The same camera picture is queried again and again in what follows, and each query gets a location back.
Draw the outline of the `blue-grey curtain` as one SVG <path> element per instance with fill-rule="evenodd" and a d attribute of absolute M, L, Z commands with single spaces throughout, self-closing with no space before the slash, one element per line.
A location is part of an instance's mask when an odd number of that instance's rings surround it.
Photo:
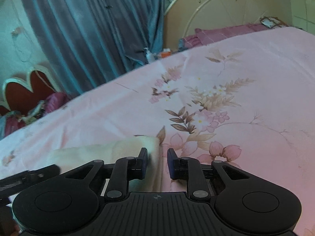
<path fill-rule="evenodd" d="M 163 46 L 165 0 L 21 0 L 62 88 L 80 95 L 147 63 Z"/>

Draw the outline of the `orange small box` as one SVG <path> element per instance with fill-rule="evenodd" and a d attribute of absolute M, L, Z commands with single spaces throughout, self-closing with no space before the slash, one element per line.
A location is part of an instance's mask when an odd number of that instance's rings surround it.
<path fill-rule="evenodd" d="M 172 52 L 171 52 L 171 49 L 163 49 L 162 52 L 160 52 L 158 54 L 158 57 L 159 58 L 166 58 L 168 56 L 171 56 Z"/>

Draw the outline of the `magenta bedding by red headboard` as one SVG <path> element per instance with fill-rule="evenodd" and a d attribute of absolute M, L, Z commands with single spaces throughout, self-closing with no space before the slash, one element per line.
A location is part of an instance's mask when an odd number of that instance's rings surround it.
<path fill-rule="evenodd" d="M 20 111 L 9 111 L 1 115 L 1 140 L 20 128 L 30 125 L 36 120 L 46 116 L 63 106 L 69 101 L 67 94 L 56 92 L 45 100 L 40 100 L 35 108 L 22 114 Z"/>

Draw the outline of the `white small garment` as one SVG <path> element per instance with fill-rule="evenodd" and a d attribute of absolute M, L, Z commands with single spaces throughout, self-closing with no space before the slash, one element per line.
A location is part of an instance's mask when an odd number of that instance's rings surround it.
<path fill-rule="evenodd" d="M 58 149 L 49 153 L 42 165 L 55 164 L 64 173 L 96 159 L 103 160 L 105 164 L 114 164 L 123 157 L 136 157 L 141 148 L 148 151 L 146 176 L 142 181 L 132 181 L 130 190 L 157 192 L 161 189 L 162 182 L 162 155 L 160 141 L 156 137 L 133 136 L 106 144 Z"/>

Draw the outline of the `cream round headboard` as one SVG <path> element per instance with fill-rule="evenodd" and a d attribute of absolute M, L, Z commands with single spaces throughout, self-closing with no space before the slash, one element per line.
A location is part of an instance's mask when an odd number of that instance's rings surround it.
<path fill-rule="evenodd" d="M 259 23 L 263 17 L 276 17 L 292 24 L 290 0 L 173 0 L 164 14 L 163 46 L 176 49 L 181 38 L 195 29 Z"/>

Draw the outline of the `white pump bottle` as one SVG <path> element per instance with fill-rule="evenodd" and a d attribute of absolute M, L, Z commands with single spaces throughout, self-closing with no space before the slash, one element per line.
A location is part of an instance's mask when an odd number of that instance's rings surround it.
<path fill-rule="evenodd" d="M 147 63 L 153 63 L 155 61 L 155 54 L 152 53 L 148 47 L 144 48 L 144 52 L 146 55 Z"/>

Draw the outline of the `patterned pillow corner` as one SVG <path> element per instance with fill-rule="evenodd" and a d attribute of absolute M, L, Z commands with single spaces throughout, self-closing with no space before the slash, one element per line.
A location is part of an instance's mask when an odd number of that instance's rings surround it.
<path fill-rule="evenodd" d="M 269 29 L 288 27 L 288 25 L 277 17 L 263 17 L 260 23 Z"/>

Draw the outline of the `pink floral bed sheet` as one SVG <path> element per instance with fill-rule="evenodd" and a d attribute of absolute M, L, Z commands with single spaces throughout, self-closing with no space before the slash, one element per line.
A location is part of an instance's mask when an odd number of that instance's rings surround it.
<path fill-rule="evenodd" d="M 167 150 L 221 160 L 294 192 L 314 235 L 314 36 L 265 30 L 177 53 L 86 92 L 1 140 L 1 178 L 54 150 L 156 137 L 159 191 L 182 191 Z"/>

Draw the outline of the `magenta blanket by cream headboard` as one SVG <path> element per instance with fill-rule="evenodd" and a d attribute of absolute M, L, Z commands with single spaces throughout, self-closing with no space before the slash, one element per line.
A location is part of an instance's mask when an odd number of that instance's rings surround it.
<path fill-rule="evenodd" d="M 208 30 L 196 28 L 193 35 L 185 36 L 179 40 L 178 48 L 184 50 L 191 49 L 198 46 L 216 43 L 231 37 L 264 30 L 268 30 L 268 28 L 261 23 Z"/>

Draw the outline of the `red scalloped headboard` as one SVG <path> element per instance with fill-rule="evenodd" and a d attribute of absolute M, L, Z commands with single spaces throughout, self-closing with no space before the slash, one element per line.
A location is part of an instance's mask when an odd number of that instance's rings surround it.
<path fill-rule="evenodd" d="M 1 115 L 10 111 L 26 114 L 40 100 L 45 100 L 62 89 L 46 67 L 34 65 L 28 69 L 26 79 L 11 77 L 1 87 Z"/>

